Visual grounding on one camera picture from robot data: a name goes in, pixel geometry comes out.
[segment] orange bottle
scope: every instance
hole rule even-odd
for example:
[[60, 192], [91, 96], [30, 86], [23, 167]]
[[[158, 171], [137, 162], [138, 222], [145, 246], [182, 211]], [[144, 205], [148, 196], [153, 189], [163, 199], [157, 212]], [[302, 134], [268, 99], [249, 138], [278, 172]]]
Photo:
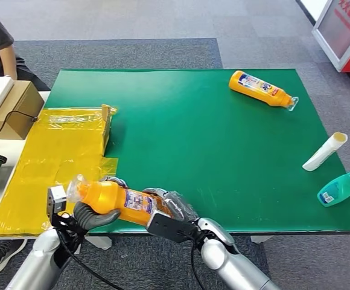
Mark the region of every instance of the orange bottle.
[[229, 87], [234, 91], [265, 102], [269, 106], [285, 107], [289, 111], [293, 111], [299, 101], [299, 97], [291, 97], [283, 89], [243, 71], [235, 72], [230, 78]]
[[118, 208], [119, 219], [147, 225], [155, 209], [170, 214], [158, 196], [136, 190], [125, 189], [113, 181], [87, 181], [78, 175], [66, 190], [69, 201], [82, 201], [100, 214]]

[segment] gray carpet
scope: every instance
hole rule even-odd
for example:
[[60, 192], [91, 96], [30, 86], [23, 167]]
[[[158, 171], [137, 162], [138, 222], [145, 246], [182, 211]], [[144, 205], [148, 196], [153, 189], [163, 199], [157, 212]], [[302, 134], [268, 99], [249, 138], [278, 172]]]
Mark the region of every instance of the gray carpet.
[[222, 68], [215, 38], [17, 41], [50, 88], [61, 68]]
[[[19, 41], [16, 51], [52, 86], [60, 68], [222, 68], [216, 39]], [[235, 237], [244, 255], [265, 274], [262, 245]], [[103, 251], [85, 242], [80, 259], [91, 269], [126, 289], [199, 289], [190, 262], [191, 244], [178, 245], [157, 237], [116, 237]], [[0, 273], [4, 289], [31, 249], [30, 242]], [[196, 256], [197, 271], [207, 289], [226, 289]], [[104, 284], [71, 262], [54, 289], [106, 289]]]
[[[238, 249], [268, 274], [262, 245], [251, 243], [248, 237], [235, 237]], [[14, 256], [0, 273], [4, 289], [31, 249], [33, 241]], [[190, 262], [191, 243], [178, 245], [158, 237], [116, 237], [113, 246], [103, 251], [85, 242], [78, 257], [88, 267], [125, 289], [200, 289]], [[227, 289], [215, 273], [205, 267], [195, 254], [197, 272], [206, 289]], [[54, 290], [110, 289], [72, 261]]]

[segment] brown box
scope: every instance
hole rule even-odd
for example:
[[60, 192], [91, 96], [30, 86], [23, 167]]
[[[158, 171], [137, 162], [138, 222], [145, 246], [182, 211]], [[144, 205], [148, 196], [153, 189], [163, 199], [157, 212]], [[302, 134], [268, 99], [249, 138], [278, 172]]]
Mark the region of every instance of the brown box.
[[[44, 104], [43, 99], [30, 81], [16, 80], [0, 107], [0, 127], [11, 111], [19, 111], [37, 117]], [[25, 139], [33, 125], [31, 118], [13, 112], [0, 132], [0, 139]]]

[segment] black pants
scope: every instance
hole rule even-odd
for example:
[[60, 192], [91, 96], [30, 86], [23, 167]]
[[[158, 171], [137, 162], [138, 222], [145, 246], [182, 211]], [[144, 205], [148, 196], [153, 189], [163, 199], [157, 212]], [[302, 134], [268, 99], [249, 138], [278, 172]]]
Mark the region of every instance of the black pants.
[[38, 76], [33, 73], [26, 65], [17, 65], [17, 66], [17, 76], [18, 80], [30, 80], [37, 89], [37, 91], [50, 91], [45, 83], [40, 80]]

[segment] white bottle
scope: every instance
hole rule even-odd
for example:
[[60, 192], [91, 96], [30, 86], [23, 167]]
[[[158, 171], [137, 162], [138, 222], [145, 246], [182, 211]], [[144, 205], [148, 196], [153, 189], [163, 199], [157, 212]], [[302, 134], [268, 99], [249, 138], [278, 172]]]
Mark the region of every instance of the white bottle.
[[347, 134], [336, 132], [327, 140], [323, 146], [320, 147], [312, 157], [302, 165], [302, 168], [308, 171], [313, 171], [323, 164], [333, 152], [340, 148], [348, 139]]

